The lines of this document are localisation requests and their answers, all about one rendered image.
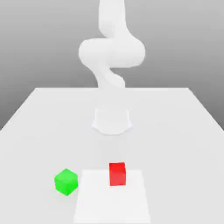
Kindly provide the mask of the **small green cube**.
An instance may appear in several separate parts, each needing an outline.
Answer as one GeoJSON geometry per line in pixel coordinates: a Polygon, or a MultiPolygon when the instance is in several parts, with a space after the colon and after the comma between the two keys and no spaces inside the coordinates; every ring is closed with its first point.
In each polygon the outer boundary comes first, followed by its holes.
{"type": "Polygon", "coordinates": [[[54,183],[58,192],[68,196],[78,188],[78,175],[66,168],[54,177],[54,183]]]}

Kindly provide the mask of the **small red cube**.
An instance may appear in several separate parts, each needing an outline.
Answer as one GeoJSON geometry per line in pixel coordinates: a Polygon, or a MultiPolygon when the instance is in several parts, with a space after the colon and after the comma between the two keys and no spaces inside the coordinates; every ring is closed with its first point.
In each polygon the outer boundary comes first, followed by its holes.
{"type": "Polygon", "coordinates": [[[124,162],[109,163],[110,186],[126,185],[126,167],[124,162]]]}

